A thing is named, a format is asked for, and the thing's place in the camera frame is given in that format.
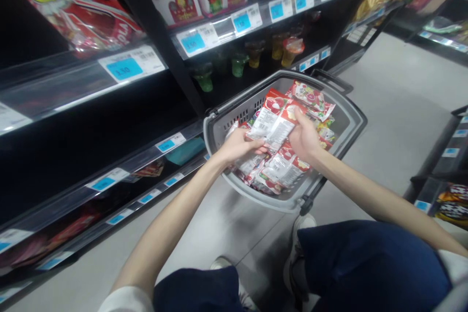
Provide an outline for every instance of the basket handle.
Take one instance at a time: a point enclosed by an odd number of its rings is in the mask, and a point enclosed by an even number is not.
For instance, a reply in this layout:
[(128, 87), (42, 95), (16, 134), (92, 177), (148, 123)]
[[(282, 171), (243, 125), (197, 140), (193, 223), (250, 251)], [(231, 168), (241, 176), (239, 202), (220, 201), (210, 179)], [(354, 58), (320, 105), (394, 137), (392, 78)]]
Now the basket handle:
[(321, 81), (326, 81), (326, 80), (329, 80), (331, 82), (333, 82), (335, 85), (337, 85), (338, 87), (340, 87), (342, 90), (338, 90), (342, 95), (347, 95), (349, 94), (350, 92), (352, 92), (354, 90), (354, 87), (349, 84), (349, 83), (346, 83), (343, 79), (337, 77), (337, 76), (334, 76), (330, 73), (328, 73), (327, 71), (324, 71), (324, 70), (321, 70), (321, 69), (315, 69), (312, 71), (312, 77), (318, 79), (318, 80), (321, 80)]

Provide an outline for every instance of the teal package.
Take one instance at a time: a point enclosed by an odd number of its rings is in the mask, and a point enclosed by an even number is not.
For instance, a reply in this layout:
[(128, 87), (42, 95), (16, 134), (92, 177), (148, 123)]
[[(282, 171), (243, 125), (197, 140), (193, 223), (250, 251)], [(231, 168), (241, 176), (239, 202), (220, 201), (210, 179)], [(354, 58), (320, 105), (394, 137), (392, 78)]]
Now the teal package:
[(182, 166), (204, 148), (205, 141), (201, 137), (196, 137), (194, 139), (184, 142), (175, 150), (168, 152), (166, 154), (166, 158), (172, 163)]

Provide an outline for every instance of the white sleeve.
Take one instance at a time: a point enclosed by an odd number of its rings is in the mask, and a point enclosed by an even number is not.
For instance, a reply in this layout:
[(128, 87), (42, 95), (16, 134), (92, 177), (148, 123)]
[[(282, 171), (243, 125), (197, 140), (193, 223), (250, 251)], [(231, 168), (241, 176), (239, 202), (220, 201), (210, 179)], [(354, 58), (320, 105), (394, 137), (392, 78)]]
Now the white sleeve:
[(154, 312), (148, 295), (137, 287), (115, 290), (102, 303), (98, 312)]

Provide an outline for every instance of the hand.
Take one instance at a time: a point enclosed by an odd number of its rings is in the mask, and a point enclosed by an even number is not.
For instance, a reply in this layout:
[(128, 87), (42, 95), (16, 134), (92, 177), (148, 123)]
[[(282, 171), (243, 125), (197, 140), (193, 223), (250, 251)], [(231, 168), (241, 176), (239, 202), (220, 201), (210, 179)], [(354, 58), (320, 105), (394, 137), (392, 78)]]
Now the hand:
[(301, 160), (313, 163), (313, 160), (323, 152), (318, 133), (312, 121), (298, 107), (294, 109), (294, 115), (299, 124), (289, 134), (292, 149)]
[(254, 151), (258, 155), (267, 152), (267, 149), (263, 147), (265, 143), (263, 140), (245, 141), (244, 135), (246, 132), (247, 130), (244, 128), (236, 128), (213, 156), (228, 165), (250, 151)]

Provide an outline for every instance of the gray plastic basket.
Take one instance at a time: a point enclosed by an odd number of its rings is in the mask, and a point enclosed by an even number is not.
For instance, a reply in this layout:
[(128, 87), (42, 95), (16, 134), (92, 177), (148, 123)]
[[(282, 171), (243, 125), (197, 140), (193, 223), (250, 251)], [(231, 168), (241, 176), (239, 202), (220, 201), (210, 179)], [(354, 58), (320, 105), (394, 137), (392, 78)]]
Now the gray plastic basket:
[[(320, 70), (315, 70), (312, 76), (314, 78), (294, 71), (280, 70), (213, 110), (203, 123), (209, 154), (212, 155), (221, 147), (227, 130), (237, 119), (242, 123), (262, 107), (270, 88), (286, 93), (296, 79), (321, 90), (325, 101), (336, 104), (332, 112), (335, 122), (331, 125), (331, 129), (337, 135), (337, 139), (330, 153), (342, 158), (366, 126), (367, 118), (345, 96), (352, 90), (350, 85)], [(344, 88), (344, 91), (339, 91), (336, 85)], [(263, 206), (288, 213), (296, 212), (302, 207), (302, 215), (310, 210), (313, 199), (326, 182), (320, 173), (309, 170), (292, 187), (273, 197), (250, 188), (229, 171), (224, 172), (223, 177), (240, 194)]]

